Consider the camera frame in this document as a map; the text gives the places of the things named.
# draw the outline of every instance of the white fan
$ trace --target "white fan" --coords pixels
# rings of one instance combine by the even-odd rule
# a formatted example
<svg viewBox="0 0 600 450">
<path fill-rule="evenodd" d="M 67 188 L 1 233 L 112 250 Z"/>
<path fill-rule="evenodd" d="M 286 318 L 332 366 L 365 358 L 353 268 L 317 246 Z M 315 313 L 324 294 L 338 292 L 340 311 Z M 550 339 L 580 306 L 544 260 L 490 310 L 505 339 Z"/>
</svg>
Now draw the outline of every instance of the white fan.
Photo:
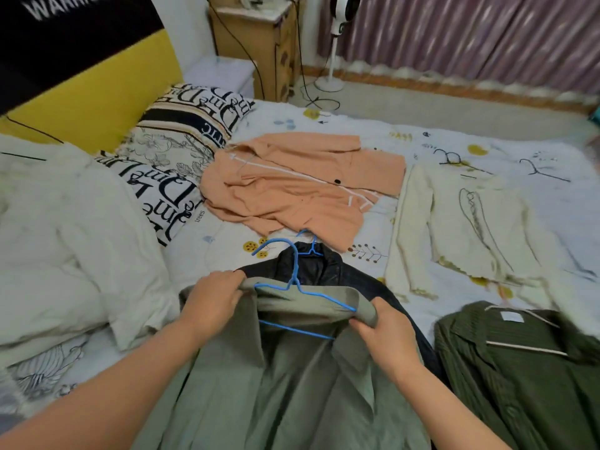
<svg viewBox="0 0 600 450">
<path fill-rule="evenodd" d="M 344 87 L 344 82 L 334 77 L 337 41 L 342 31 L 344 31 L 344 24 L 355 18 L 360 4 L 361 0 L 331 0 L 329 3 L 329 10 L 334 18 L 331 25 L 331 34 L 334 39 L 331 44 L 331 57 L 329 58 L 329 75 L 327 77 L 319 77 L 314 83 L 321 91 L 334 93 Z"/>
</svg>

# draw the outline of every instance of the forearm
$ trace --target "forearm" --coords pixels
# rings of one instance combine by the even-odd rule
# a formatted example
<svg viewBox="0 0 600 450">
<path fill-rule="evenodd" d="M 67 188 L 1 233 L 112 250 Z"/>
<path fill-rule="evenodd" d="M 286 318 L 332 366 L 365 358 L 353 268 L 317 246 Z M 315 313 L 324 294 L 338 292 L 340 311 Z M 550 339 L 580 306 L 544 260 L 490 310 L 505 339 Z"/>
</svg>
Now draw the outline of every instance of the forearm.
<svg viewBox="0 0 600 450">
<path fill-rule="evenodd" d="M 509 450 L 424 366 L 398 370 L 393 382 L 415 409 L 439 450 Z"/>
<path fill-rule="evenodd" d="M 177 371 L 199 348 L 177 322 L 0 437 L 20 450 L 128 449 Z"/>
</svg>

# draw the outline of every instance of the hand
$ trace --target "hand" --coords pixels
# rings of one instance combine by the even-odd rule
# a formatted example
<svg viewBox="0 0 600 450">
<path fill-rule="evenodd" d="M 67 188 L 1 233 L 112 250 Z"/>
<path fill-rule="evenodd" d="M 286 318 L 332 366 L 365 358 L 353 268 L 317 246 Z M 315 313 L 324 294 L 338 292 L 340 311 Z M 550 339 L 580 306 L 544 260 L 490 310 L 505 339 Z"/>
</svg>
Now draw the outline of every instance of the hand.
<svg viewBox="0 0 600 450">
<path fill-rule="evenodd" d="M 365 341 L 373 360 L 392 381 L 413 367 L 420 367 L 415 330 L 408 317 L 393 309 L 381 297 L 371 303 L 377 310 L 377 325 L 371 328 L 356 319 L 350 325 Z"/>
<path fill-rule="evenodd" d="M 238 287 L 244 279 L 241 270 L 212 272 L 191 290 L 177 322 L 191 332 L 198 348 L 223 330 L 233 316 L 243 294 Z"/>
</svg>

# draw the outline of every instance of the wooden cabinet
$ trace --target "wooden cabinet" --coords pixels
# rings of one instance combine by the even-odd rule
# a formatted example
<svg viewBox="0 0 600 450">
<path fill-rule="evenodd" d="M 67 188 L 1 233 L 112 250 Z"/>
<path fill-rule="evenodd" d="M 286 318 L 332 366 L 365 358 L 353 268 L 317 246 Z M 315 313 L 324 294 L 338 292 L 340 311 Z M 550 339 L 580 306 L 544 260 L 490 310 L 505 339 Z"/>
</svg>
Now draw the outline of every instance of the wooden cabinet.
<svg viewBox="0 0 600 450">
<path fill-rule="evenodd" d="M 296 0 L 296 3 L 302 19 L 305 0 Z M 262 11 L 243 7 L 215 9 L 216 12 L 213 9 L 210 11 L 217 54 L 248 60 L 241 43 L 256 63 L 262 77 L 265 97 L 263 98 L 256 71 L 255 97 L 285 103 L 300 74 L 296 5 L 288 0 L 271 0 L 269 9 Z"/>
</svg>

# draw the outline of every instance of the orange jacket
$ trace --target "orange jacket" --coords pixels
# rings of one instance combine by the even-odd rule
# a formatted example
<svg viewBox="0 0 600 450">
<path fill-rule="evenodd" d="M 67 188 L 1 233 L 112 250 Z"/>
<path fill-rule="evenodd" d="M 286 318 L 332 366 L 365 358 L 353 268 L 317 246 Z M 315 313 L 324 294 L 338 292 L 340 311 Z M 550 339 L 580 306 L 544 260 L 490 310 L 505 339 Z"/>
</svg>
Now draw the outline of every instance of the orange jacket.
<svg viewBox="0 0 600 450">
<path fill-rule="evenodd" d="M 309 229 L 345 251 L 379 194 L 398 196 L 404 157 L 361 150 L 355 135 L 266 134 L 215 154 L 200 190 L 225 221 L 259 234 Z"/>
</svg>

